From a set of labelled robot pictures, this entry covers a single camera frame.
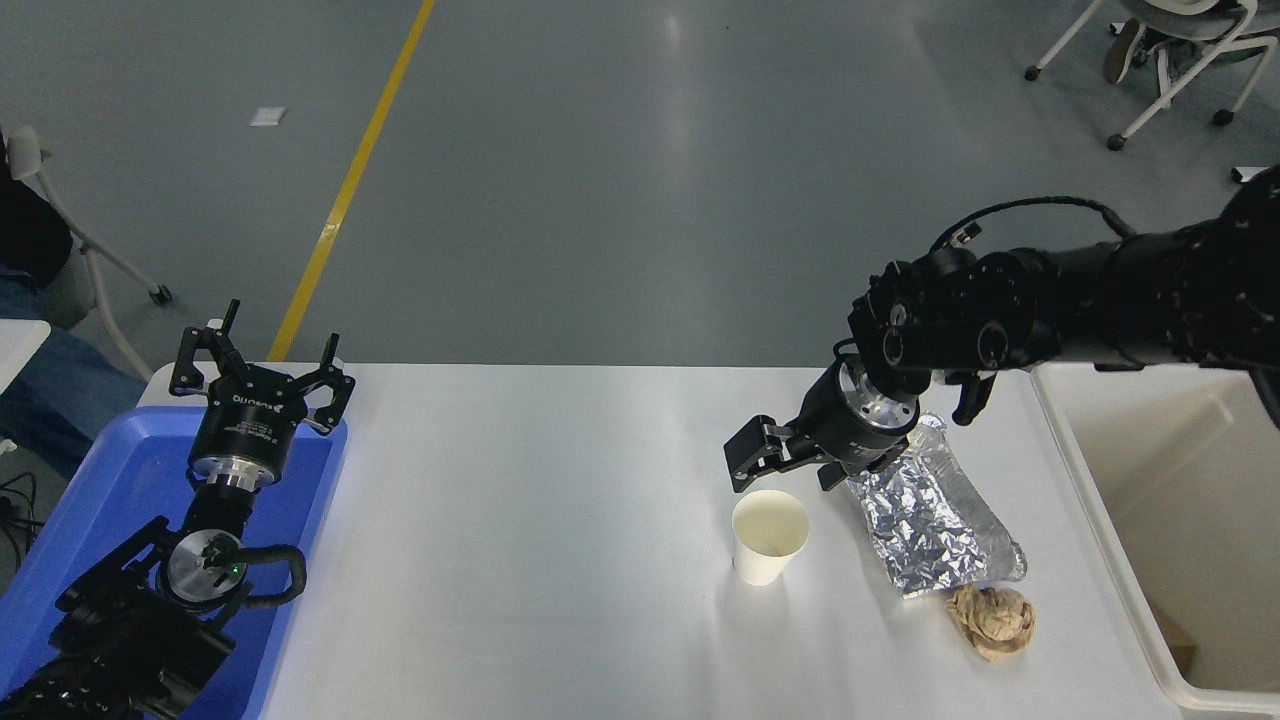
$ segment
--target chair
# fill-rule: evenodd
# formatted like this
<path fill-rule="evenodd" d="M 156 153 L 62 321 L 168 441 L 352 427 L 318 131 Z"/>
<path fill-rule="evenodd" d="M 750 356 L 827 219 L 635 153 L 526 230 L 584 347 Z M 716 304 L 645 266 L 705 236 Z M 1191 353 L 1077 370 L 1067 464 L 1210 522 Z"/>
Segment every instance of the chair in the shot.
<path fill-rule="evenodd" d="M 1222 109 L 1213 114 L 1213 123 L 1225 126 L 1231 122 L 1235 113 L 1244 105 L 1257 85 L 1258 77 L 1266 69 L 1271 55 L 1276 49 L 1276 38 L 1272 35 L 1260 35 L 1280 28 L 1280 0 L 1235 0 L 1236 6 L 1219 9 L 1217 0 L 1119 0 L 1120 5 L 1129 12 L 1143 28 L 1152 28 L 1171 37 L 1188 40 L 1201 49 L 1201 56 L 1189 70 L 1176 81 L 1170 78 L 1167 49 L 1161 49 L 1157 54 L 1160 76 L 1160 97 L 1156 99 L 1129 127 L 1123 132 L 1107 138 L 1107 149 L 1120 150 L 1125 142 L 1147 124 L 1156 113 L 1169 108 L 1175 95 L 1183 91 L 1196 76 L 1207 68 L 1215 58 L 1222 53 L 1235 50 L 1249 50 L 1262 47 L 1258 64 L 1249 74 L 1244 91 L 1240 92 L 1231 109 Z M 1059 54 L 1060 50 L 1075 36 L 1076 32 L 1092 18 L 1107 0 L 1093 0 L 1071 27 L 1066 28 L 1062 37 L 1048 49 L 1048 53 L 1038 63 L 1027 68 L 1023 74 L 1028 81 L 1039 77 L 1041 70 Z"/>
<path fill-rule="evenodd" d="M 49 158 L 49 151 L 41 145 L 40 137 L 28 126 L 6 131 L 9 169 L 13 179 L 20 181 L 35 177 L 40 182 L 45 200 L 61 215 L 63 222 L 72 231 L 76 246 L 67 264 L 52 279 L 45 293 L 47 297 L 49 322 L 65 331 L 76 327 L 91 309 L 96 305 L 106 333 L 111 336 L 116 347 L 124 355 L 133 372 L 143 382 L 151 379 L 152 370 L 142 361 L 138 352 L 124 338 L 115 316 L 111 314 L 111 301 L 106 293 L 106 284 L 102 282 L 102 269 L 99 255 L 115 264 L 129 277 L 136 279 L 156 305 L 166 305 L 173 300 L 173 293 L 164 284 L 160 284 L 142 274 L 132 263 L 119 256 L 114 250 L 100 240 L 92 238 L 77 225 L 67 214 L 61 199 L 54 192 L 54 186 L 49 179 L 49 172 L 44 167 L 44 160 Z"/>

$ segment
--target blue tray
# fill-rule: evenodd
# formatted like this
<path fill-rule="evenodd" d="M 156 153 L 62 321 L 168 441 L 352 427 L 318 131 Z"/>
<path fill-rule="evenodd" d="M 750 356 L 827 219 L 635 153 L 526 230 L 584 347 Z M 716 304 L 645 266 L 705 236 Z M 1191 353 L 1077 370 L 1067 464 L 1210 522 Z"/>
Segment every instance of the blue tray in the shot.
<path fill-rule="evenodd" d="M 63 618 L 54 601 L 81 573 L 156 515 L 169 518 L 170 529 L 182 524 L 192 498 L 184 478 L 187 454 L 202 416 L 204 409 L 196 407 L 140 407 L 99 436 L 0 598 L 0 697 L 54 657 L 49 632 Z M 280 482 L 259 493 L 244 544 L 288 543 L 308 553 L 346 443 L 346 423 L 328 437 L 300 428 Z M 250 571 L 255 594 L 279 592 L 288 579 L 283 564 Z M 293 603 L 236 615 L 224 629 L 236 650 L 183 720 L 257 717 L 292 614 Z"/>

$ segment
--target aluminum foil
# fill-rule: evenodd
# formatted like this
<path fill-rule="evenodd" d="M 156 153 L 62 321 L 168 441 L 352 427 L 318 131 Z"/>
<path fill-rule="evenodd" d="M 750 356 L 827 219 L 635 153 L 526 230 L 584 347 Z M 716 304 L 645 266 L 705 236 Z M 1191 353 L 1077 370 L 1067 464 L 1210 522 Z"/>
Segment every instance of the aluminum foil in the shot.
<path fill-rule="evenodd" d="M 845 480 L 902 597 L 1027 575 L 1023 548 L 969 483 L 945 429 L 937 415 L 920 415 L 901 457 Z"/>

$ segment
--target white trash bin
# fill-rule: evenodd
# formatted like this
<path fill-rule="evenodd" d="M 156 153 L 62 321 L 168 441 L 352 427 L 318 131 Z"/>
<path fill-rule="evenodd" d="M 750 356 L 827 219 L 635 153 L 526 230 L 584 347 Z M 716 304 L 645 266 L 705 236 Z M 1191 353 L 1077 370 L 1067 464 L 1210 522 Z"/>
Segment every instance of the white trash bin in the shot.
<path fill-rule="evenodd" d="M 1100 541 L 1119 537 L 1112 557 L 1128 557 L 1140 591 L 1197 644 L 1189 685 L 1169 678 L 1171 661 L 1153 664 L 1166 692 L 1190 707 L 1280 712 L 1280 432 L 1248 375 L 1048 364 L 1036 378 L 1106 503 L 1115 533 Z M 1155 624 L 1134 620 L 1148 657 L 1167 656 Z"/>

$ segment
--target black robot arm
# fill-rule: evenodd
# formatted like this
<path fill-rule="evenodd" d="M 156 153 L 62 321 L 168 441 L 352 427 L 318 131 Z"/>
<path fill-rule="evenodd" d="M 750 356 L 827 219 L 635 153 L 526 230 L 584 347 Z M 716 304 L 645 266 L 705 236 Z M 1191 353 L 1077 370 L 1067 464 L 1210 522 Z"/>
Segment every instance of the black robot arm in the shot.
<path fill-rule="evenodd" d="M 293 434 L 306 423 L 332 432 L 355 388 L 330 336 L 320 366 L 293 378 L 246 363 L 230 341 L 239 302 L 221 323 L 183 332 L 169 389 L 206 395 L 209 407 L 187 459 L 195 497 L 177 530 L 156 518 L 81 575 L 56 607 L 58 656 L 0 700 L 0 720 L 115 720 L 145 711 L 177 719 L 230 655 L 223 632 L 239 610 L 284 605 L 306 587 L 306 559 L 292 546 L 244 547 L 257 493 L 280 480 Z M 195 355 L 219 377 L 205 383 Z M 305 397 L 328 387 L 315 410 Z M 175 469 L 175 479 L 180 477 Z M 251 594 L 251 568 L 283 562 L 289 585 Z"/>
<path fill-rule="evenodd" d="M 1126 228 L 1114 213 L 1108 225 Z M 982 258 L 966 240 L 870 278 L 849 315 L 851 338 L 796 419 L 778 425 L 758 415 L 724 445 L 735 492 L 813 462 L 827 464 L 824 489 L 876 471 L 906 447 L 916 398 L 936 373 L 961 386 L 952 420 L 968 425 L 997 372 L 1046 360 L 1244 370 L 1280 427 L 1280 168 L 1242 188 L 1219 218 L 1170 233 Z"/>

